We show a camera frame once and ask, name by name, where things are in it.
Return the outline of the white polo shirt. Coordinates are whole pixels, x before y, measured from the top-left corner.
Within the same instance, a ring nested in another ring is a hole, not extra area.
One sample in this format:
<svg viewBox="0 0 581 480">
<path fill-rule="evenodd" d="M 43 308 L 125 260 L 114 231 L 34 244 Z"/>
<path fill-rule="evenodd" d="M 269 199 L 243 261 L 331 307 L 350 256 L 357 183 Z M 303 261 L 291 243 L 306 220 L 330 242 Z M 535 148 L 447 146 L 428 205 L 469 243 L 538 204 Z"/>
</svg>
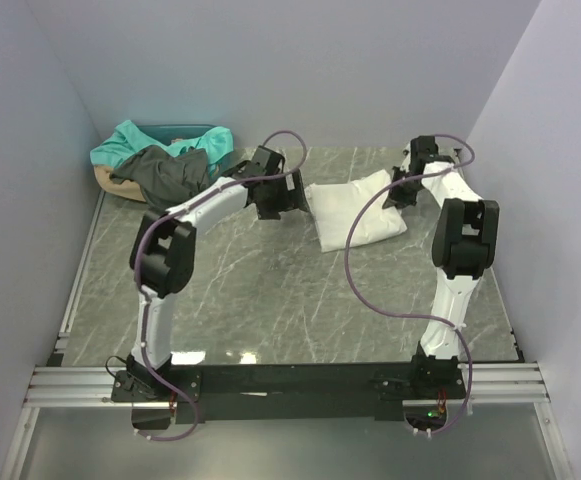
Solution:
<svg viewBox="0 0 581 480">
<path fill-rule="evenodd" d="M 356 216 L 390 180 L 386 170 L 378 170 L 345 184 L 311 184 L 305 188 L 322 253 L 345 248 Z M 384 192 L 363 214 L 352 235 L 351 247 L 383 241 L 407 231 L 398 210 L 383 208 L 386 199 L 387 193 Z"/>
</svg>

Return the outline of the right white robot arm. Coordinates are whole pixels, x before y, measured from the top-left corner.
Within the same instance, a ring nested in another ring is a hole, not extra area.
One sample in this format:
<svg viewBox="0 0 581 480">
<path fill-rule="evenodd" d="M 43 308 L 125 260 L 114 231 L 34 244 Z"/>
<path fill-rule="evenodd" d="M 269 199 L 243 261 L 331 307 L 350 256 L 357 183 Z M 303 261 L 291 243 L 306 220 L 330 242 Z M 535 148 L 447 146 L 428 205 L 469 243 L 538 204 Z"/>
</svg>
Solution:
<svg viewBox="0 0 581 480">
<path fill-rule="evenodd" d="M 417 396 L 435 395 L 462 384 L 460 335 L 473 292 L 494 262 L 499 205 L 468 186 L 453 157 L 440 152 L 433 135 L 412 139 L 404 161 L 393 169 L 395 184 L 383 207 L 414 206 L 428 191 L 440 208 L 431 247 L 436 290 L 431 315 L 412 357 L 408 388 Z"/>
</svg>

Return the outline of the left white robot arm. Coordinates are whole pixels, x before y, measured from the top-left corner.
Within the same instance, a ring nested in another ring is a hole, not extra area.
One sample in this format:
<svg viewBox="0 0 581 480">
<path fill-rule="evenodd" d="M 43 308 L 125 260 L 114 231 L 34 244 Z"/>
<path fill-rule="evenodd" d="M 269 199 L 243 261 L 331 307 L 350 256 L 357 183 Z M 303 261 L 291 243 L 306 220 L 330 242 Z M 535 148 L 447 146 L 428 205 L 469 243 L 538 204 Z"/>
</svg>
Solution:
<svg viewBox="0 0 581 480">
<path fill-rule="evenodd" d="M 208 189 L 163 212 L 151 209 L 144 215 L 130 257 L 139 313 L 126 370 L 148 388 L 175 387 L 169 373 L 175 296 L 193 276 L 197 240 L 251 205 L 260 220 L 309 210 L 300 167 L 286 171 L 284 166 L 282 154 L 260 145 L 252 159 L 225 171 Z"/>
</svg>

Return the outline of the teal t shirt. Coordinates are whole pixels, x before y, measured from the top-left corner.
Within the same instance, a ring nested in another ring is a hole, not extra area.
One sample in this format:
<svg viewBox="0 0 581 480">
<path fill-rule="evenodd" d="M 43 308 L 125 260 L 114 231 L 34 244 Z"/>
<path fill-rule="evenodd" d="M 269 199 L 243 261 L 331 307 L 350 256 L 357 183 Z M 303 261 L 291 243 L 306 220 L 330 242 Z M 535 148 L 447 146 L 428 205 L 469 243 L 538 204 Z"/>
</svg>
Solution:
<svg viewBox="0 0 581 480">
<path fill-rule="evenodd" d="M 214 175 L 234 151 L 230 129 L 223 126 L 193 124 L 137 125 L 126 120 L 90 152 L 93 166 L 119 167 L 140 150 L 157 146 L 177 157 L 191 150 L 204 150 L 208 171 Z"/>
</svg>

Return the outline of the dark grey t shirt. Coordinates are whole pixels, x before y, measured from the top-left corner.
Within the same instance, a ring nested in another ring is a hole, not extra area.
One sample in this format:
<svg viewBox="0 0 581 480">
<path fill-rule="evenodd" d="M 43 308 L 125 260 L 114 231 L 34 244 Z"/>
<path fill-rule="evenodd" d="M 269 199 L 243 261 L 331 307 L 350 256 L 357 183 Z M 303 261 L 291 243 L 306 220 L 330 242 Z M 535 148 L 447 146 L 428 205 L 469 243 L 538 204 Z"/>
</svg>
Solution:
<svg viewBox="0 0 581 480">
<path fill-rule="evenodd" d="M 136 183 L 145 201 L 161 210 L 184 203 L 211 185 L 204 149 L 192 148 L 172 156 L 156 145 L 125 160 L 109 178 L 114 184 Z"/>
</svg>

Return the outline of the teal plastic basket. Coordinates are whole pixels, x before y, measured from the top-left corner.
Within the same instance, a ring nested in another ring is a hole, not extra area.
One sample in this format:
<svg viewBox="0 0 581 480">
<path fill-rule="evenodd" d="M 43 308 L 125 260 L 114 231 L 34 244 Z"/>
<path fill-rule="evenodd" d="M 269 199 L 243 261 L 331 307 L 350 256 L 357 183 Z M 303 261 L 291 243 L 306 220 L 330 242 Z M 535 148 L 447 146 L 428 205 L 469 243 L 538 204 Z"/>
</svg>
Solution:
<svg viewBox="0 0 581 480">
<path fill-rule="evenodd" d="M 174 156 L 192 149 L 204 150 L 207 155 L 208 173 L 216 180 L 233 163 L 234 140 L 226 127 L 205 124 L 139 125 L 139 130 L 167 146 Z"/>
</svg>

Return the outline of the black base beam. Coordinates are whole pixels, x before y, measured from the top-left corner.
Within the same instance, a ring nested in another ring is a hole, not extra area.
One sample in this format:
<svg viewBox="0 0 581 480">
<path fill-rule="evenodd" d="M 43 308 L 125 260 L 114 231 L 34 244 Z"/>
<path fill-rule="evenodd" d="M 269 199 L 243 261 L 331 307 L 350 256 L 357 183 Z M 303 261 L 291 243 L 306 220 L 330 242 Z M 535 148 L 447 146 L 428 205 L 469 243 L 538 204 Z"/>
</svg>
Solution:
<svg viewBox="0 0 581 480">
<path fill-rule="evenodd" d="M 174 406 L 194 420 L 372 418 L 401 421 L 407 401 L 462 400 L 457 359 L 343 364 L 168 365 L 156 380 L 139 364 L 118 371 L 115 403 Z"/>
</svg>

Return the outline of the aluminium frame rail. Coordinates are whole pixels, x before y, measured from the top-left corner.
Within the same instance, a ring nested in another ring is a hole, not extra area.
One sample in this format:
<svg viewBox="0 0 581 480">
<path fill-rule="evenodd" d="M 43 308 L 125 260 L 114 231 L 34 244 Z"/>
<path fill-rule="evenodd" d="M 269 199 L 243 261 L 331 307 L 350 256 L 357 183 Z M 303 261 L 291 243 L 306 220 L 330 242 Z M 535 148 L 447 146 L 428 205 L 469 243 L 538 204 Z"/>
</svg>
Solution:
<svg viewBox="0 0 581 480">
<path fill-rule="evenodd" d="M 136 298 L 126 266 L 142 208 L 106 197 L 70 312 L 67 355 L 34 374 L 9 476 L 22 479 L 550 479 L 554 473 L 529 393 L 538 369 L 519 361 L 492 273 L 467 316 L 486 402 L 434 439 L 400 422 L 320 419 L 213 422 L 179 442 L 131 431 L 112 405 L 103 363 L 131 347 Z M 217 225 L 200 245 L 173 331 L 182 363 L 403 361 L 423 321 L 367 310 L 337 252 L 322 253 L 312 218 L 261 221 L 254 210 Z"/>
</svg>

